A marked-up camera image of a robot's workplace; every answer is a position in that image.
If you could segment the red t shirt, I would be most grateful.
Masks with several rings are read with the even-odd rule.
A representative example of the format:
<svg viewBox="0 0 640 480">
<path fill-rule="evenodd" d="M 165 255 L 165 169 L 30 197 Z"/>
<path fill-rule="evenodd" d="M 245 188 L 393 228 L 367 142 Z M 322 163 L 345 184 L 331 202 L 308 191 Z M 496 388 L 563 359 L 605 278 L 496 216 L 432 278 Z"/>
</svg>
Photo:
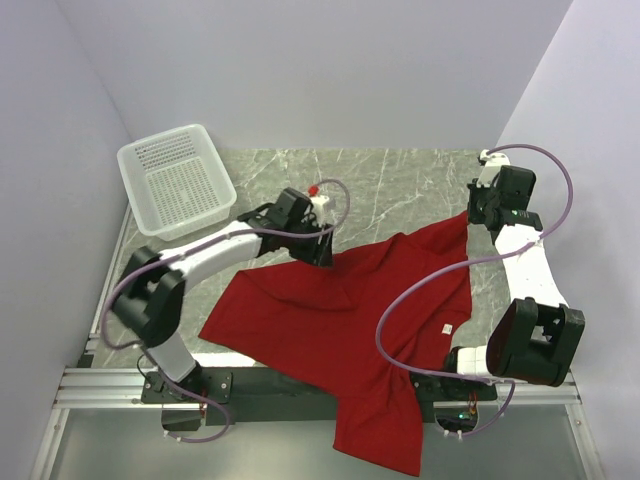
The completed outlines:
<svg viewBox="0 0 640 480">
<path fill-rule="evenodd" d="M 408 475 L 423 421 L 409 368 L 438 370 L 472 312 L 464 215 L 337 254 L 238 272 L 201 339 L 333 395 L 334 446 Z"/>
</svg>

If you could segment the white plastic perforated basket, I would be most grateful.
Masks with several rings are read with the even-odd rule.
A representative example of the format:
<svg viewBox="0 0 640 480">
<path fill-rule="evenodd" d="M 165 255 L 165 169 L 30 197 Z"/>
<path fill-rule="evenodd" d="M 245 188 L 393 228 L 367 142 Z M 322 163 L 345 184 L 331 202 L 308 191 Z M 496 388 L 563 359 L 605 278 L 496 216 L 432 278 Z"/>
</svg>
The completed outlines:
<svg viewBox="0 0 640 480">
<path fill-rule="evenodd" d="M 139 231 L 173 241 L 229 217 L 237 193 L 207 130 L 191 124 L 117 152 Z"/>
</svg>

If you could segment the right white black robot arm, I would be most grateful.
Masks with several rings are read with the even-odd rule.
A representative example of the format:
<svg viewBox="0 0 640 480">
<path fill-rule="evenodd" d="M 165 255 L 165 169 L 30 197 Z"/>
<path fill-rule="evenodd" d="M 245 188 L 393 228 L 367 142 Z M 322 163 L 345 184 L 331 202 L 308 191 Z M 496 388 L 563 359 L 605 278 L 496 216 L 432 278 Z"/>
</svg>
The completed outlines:
<svg viewBox="0 0 640 480">
<path fill-rule="evenodd" d="M 569 371 L 585 328 L 584 314 L 560 293 L 548 264 L 543 226 L 528 210 L 536 176 L 508 165 L 487 165 L 468 185 L 468 217 L 483 225 L 503 260 L 511 303 L 487 343 L 455 347 L 439 374 L 444 395 L 460 399 L 474 377 L 512 378 L 557 387 Z"/>
</svg>

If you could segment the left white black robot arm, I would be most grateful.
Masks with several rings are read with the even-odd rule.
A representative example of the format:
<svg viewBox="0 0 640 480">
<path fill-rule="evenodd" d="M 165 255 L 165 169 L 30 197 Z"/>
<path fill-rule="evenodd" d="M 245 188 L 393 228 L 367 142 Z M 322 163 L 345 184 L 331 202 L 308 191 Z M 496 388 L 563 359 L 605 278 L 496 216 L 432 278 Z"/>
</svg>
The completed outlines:
<svg viewBox="0 0 640 480">
<path fill-rule="evenodd" d="M 186 402 L 204 390 L 200 364 L 178 329 L 188 291 L 236 264 L 285 249 L 311 266 L 332 265 L 333 200 L 311 187 L 284 189 L 277 200 L 241 214 L 221 230 L 182 247 L 138 249 L 129 259 L 103 312 L 131 331 L 134 344 L 164 375 L 164 389 Z"/>
</svg>

